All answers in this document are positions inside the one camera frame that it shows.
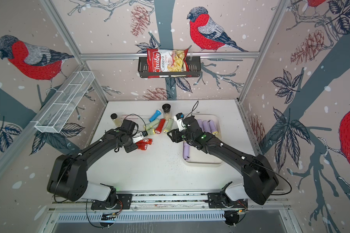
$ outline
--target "chips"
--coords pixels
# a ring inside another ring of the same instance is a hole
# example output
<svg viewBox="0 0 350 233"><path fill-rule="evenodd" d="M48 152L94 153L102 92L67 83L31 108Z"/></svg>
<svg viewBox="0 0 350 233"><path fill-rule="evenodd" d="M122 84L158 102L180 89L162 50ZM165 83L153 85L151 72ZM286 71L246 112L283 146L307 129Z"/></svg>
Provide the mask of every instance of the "chips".
<svg viewBox="0 0 350 233"><path fill-rule="evenodd" d="M167 49L147 49L148 72L181 72L189 71L186 63L188 49L167 50ZM184 75L171 75L171 77L183 77ZM168 77L168 75L149 76Z"/></svg>

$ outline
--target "bird head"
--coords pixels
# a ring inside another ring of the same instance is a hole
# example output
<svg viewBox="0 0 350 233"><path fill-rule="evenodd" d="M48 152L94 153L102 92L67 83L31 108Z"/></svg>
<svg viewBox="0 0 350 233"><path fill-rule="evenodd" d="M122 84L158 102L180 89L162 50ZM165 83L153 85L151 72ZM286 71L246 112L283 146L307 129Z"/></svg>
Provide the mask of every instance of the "bird head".
<svg viewBox="0 0 350 233"><path fill-rule="evenodd" d="M192 21L192 23L194 23L196 21L196 19L198 18L198 16L200 16L202 14L208 14L208 11L206 10L205 7L198 6L198 7L193 8L189 12L187 19L190 19Z"/></svg>
<svg viewBox="0 0 350 233"><path fill-rule="evenodd" d="M0 58L9 58L13 59L13 52L12 52L12 45L19 41L17 37L14 37L12 35L5 35L0 37Z"/></svg>

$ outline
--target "white table surface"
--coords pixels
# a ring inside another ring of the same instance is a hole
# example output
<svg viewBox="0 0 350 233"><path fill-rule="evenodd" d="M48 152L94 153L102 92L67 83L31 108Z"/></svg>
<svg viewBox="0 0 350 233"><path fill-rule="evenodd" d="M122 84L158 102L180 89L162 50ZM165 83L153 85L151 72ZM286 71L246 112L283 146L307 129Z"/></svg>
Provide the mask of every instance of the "white table surface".
<svg viewBox="0 0 350 233"><path fill-rule="evenodd" d="M151 116L165 103L171 105L173 115L180 112L187 115L196 100L109 102L92 142L115 128L110 118L112 113ZM223 142L244 153L254 154L234 100L200 100L196 111L219 118ZM134 121L143 130L141 119ZM164 133L149 138L153 139L153 144L148 145L146 151L126 153L121 148L118 153L113 150L106 153L88 169L88 180L112 185L117 191L212 190L221 189L230 181L242 183L241 174L227 163L218 167L188 166L182 161L182 143L172 142Z"/></svg>

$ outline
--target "black wire basket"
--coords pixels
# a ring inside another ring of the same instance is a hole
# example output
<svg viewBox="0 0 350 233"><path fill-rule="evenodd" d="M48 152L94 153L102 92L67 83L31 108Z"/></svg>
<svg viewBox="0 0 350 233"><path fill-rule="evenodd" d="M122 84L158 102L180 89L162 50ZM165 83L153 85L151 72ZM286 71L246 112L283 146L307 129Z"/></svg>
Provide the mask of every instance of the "black wire basket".
<svg viewBox="0 0 350 233"><path fill-rule="evenodd" d="M139 58L138 72L140 77L146 78L149 76L160 76L160 77L200 77L201 75L201 59L199 56L187 56L185 58L188 65L189 71L181 72L148 72L147 57Z"/></svg>

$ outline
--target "white wire basket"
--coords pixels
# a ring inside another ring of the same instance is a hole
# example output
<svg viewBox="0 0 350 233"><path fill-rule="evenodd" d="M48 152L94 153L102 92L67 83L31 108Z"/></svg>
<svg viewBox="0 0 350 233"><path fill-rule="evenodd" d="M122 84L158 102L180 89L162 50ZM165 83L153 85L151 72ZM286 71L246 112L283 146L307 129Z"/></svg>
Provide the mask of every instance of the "white wire basket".
<svg viewBox="0 0 350 233"><path fill-rule="evenodd" d="M95 79L91 71L73 73L74 77L35 125L40 132L59 133Z"/></svg>

